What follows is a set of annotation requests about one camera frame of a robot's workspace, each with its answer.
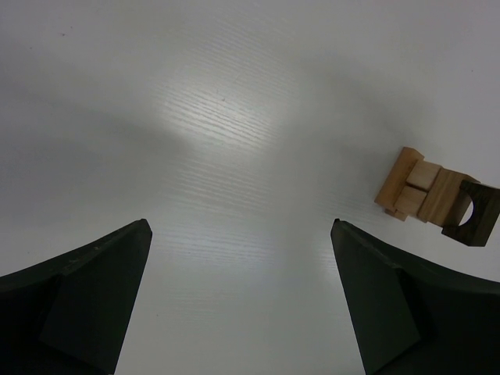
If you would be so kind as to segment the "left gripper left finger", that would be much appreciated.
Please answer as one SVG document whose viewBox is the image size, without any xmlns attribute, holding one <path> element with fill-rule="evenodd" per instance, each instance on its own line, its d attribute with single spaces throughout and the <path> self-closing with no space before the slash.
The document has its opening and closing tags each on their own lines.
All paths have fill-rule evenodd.
<svg viewBox="0 0 500 375">
<path fill-rule="evenodd" d="M 148 260 L 136 220 L 1 278 L 3 374 L 113 374 Z"/>
</svg>

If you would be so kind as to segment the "pale wood cube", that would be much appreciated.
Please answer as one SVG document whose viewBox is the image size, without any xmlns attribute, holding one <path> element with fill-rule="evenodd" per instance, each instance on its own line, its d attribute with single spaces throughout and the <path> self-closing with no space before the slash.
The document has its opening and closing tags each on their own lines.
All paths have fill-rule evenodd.
<svg viewBox="0 0 500 375">
<path fill-rule="evenodd" d="M 396 199 L 394 207 L 401 213 L 416 217 L 426 197 L 426 191 L 406 185 Z"/>
</svg>

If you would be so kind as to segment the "light wood long block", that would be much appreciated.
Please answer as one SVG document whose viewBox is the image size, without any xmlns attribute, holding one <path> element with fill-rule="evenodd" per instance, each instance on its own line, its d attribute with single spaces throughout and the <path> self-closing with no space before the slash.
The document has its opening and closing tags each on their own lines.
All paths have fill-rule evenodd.
<svg viewBox="0 0 500 375">
<path fill-rule="evenodd" d="M 458 226 L 472 202 L 469 195 L 460 190 L 463 181 L 478 183 L 478 180 L 467 174 L 441 169 L 417 218 L 438 227 Z"/>
</svg>

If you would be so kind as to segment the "light wood cube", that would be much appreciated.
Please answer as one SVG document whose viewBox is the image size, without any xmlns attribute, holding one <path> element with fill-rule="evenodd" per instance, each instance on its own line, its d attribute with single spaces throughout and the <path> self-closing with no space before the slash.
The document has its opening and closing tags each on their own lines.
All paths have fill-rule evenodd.
<svg viewBox="0 0 500 375">
<path fill-rule="evenodd" d="M 442 166 L 438 164 L 419 160 L 406 178 L 406 183 L 422 191 L 429 191 L 441 169 Z"/>
</svg>

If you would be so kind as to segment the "light wood plank block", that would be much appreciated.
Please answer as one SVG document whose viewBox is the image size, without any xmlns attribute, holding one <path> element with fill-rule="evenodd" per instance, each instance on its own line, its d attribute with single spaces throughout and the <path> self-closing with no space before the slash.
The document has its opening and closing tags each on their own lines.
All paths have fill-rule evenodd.
<svg viewBox="0 0 500 375">
<path fill-rule="evenodd" d="M 395 211 L 395 203 L 406 186 L 408 176 L 422 160 L 424 156 L 416 149 L 403 147 L 374 201 L 384 209 Z"/>
</svg>

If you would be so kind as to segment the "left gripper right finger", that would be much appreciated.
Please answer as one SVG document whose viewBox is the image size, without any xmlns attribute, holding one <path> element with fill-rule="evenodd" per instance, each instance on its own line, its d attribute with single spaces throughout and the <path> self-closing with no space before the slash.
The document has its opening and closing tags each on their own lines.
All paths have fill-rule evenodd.
<svg viewBox="0 0 500 375">
<path fill-rule="evenodd" d="M 499 284 L 396 248 L 344 220 L 330 232 L 367 374 L 497 374 Z"/>
</svg>

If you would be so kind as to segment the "dark wood tall block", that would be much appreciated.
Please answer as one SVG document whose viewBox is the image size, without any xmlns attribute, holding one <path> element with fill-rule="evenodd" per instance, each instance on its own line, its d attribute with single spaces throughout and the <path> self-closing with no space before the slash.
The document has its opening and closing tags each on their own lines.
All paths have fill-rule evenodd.
<svg viewBox="0 0 500 375">
<path fill-rule="evenodd" d="M 449 221 L 441 233 L 469 247 L 484 247 L 499 217 L 499 189 L 479 182 L 463 180 L 459 186 L 459 197 L 470 199 L 473 210 L 463 224 L 460 219 Z"/>
</svg>

